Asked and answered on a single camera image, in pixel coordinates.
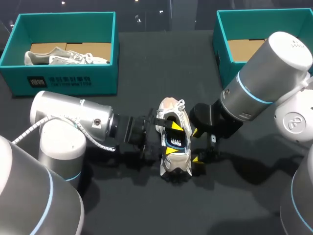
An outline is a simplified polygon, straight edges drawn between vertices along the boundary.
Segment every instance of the shoe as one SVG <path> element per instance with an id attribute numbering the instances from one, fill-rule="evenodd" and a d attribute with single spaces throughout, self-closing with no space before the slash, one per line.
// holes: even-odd
<path id="1" fill-rule="evenodd" d="M 191 174 L 191 127 L 185 111 L 185 101 L 174 98 L 165 98 L 157 111 L 157 118 L 174 121 L 183 131 L 156 126 L 156 131 L 161 134 L 161 144 L 166 147 L 166 152 L 161 159 L 160 174 L 166 172 L 177 175 L 177 172 Z"/>
<path id="2" fill-rule="evenodd" d="M 110 62 L 100 57 L 93 57 L 90 53 L 83 55 L 75 51 L 66 51 L 59 47 L 55 47 L 51 52 L 46 54 L 27 51 L 25 53 L 24 63 L 25 65 L 65 65 L 108 64 Z"/>

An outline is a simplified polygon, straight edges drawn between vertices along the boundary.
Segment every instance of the black table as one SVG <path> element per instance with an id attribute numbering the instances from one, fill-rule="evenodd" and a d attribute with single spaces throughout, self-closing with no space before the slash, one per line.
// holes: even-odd
<path id="1" fill-rule="evenodd" d="M 183 98 L 187 111 L 213 103 L 222 88 L 211 44 L 212 31 L 120 33 L 118 95 L 86 99 L 133 116 L 146 115 L 168 96 Z M 12 98 L 0 79 L 1 135 L 13 140 L 29 127 L 31 103 Z M 225 160 L 180 185 L 160 178 L 159 162 L 140 171 L 129 163 L 105 167 L 106 153 L 90 148 L 84 234 L 282 235 L 280 196 L 309 146 L 279 136 L 273 108 L 223 140 Z M 38 132 L 19 146 L 37 156 Z M 192 140 L 193 149 L 204 147 L 205 137 Z"/>

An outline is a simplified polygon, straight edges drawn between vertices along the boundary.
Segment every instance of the cardboard box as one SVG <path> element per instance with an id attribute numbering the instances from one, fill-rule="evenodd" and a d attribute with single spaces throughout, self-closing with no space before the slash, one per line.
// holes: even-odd
<path id="1" fill-rule="evenodd" d="M 213 48 L 225 88 L 272 33 L 299 38 L 313 52 L 313 11 L 299 9 L 221 10 L 213 33 Z"/>
<path id="2" fill-rule="evenodd" d="M 234 61 L 248 61 L 265 41 L 245 39 L 227 42 Z"/>
<path id="3" fill-rule="evenodd" d="M 0 59 L 13 95 L 41 90 L 69 95 L 116 94 L 119 40 L 115 12 L 20 14 Z M 108 60 L 109 64 L 24 65 L 24 54 L 55 47 Z"/>

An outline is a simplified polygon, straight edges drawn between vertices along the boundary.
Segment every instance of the dark floor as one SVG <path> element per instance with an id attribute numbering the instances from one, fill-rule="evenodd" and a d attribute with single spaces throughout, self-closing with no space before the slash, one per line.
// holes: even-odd
<path id="1" fill-rule="evenodd" d="M 0 0 L 9 30 L 19 13 L 116 11 L 120 32 L 213 29 L 216 10 L 313 7 L 312 0 Z"/>

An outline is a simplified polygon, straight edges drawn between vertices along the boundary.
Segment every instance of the white cable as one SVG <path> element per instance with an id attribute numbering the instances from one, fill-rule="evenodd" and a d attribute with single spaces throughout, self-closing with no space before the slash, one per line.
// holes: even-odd
<path id="1" fill-rule="evenodd" d="M 114 147 L 107 147 L 104 146 L 100 143 L 98 143 L 93 137 L 91 137 L 88 132 L 84 129 L 84 127 L 80 124 L 79 121 L 77 121 L 77 119 L 72 118 L 70 116 L 67 115 L 63 115 L 63 116 L 46 116 L 45 118 L 37 121 L 34 125 L 32 125 L 31 127 L 29 127 L 24 133 L 22 133 L 19 137 L 17 137 L 12 143 L 13 144 L 17 144 L 18 142 L 20 142 L 22 139 L 24 139 L 27 135 L 29 135 L 30 132 L 34 131 L 36 128 L 38 128 L 39 126 L 41 126 L 42 124 L 55 119 L 55 118 L 66 118 L 72 122 L 74 122 L 77 126 L 77 128 L 86 136 L 86 138 L 88 140 L 90 140 L 91 143 L 93 143 L 94 145 L 96 145 L 97 147 L 107 150 L 109 152 L 115 152 L 115 148 Z"/>

